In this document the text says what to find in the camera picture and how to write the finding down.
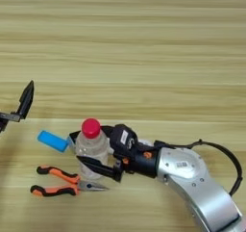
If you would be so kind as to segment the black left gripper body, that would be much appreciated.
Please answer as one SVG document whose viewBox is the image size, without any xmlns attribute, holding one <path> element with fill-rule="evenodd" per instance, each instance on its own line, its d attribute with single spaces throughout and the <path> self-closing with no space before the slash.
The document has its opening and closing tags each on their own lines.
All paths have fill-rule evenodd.
<svg viewBox="0 0 246 232">
<path fill-rule="evenodd" d="M 6 129 L 10 121 L 19 122 L 20 116 L 16 114 L 0 113 L 0 133 Z"/>
</svg>

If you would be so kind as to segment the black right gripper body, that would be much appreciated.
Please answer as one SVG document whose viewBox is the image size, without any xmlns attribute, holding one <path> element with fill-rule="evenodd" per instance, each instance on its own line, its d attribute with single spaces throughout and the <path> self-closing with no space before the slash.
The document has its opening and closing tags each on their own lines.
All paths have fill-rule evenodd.
<svg viewBox="0 0 246 232">
<path fill-rule="evenodd" d="M 113 156 L 122 163 L 125 172 L 156 178 L 159 153 L 155 147 L 139 144 L 129 151 L 115 150 Z"/>
</svg>

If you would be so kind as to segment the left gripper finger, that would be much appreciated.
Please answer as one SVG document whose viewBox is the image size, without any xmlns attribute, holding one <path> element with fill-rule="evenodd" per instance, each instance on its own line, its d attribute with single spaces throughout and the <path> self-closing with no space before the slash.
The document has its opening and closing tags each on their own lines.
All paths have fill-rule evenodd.
<svg viewBox="0 0 246 232">
<path fill-rule="evenodd" d="M 20 105 L 17 109 L 17 114 L 21 119 L 25 119 L 33 103 L 35 91 L 34 81 L 31 81 L 21 94 L 19 99 Z"/>
</svg>

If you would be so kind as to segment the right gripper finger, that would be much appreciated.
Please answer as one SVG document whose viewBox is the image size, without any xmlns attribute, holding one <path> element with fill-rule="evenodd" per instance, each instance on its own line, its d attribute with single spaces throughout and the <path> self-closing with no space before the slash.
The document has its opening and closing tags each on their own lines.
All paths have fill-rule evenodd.
<svg viewBox="0 0 246 232">
<path fill-rule="evenodd" d="M 109 125 L 102 125 L 101 130 L 108 138 L 110 138 L 113 135 L 114 127 Z"/>
<path fill-rule="evenodd" d="M 77 159 L 93 172 L 111 179 L 114 178 L 113 168 L 103 165 L 99 160 L 87 156 L 78 156 Z"/>
</svg>

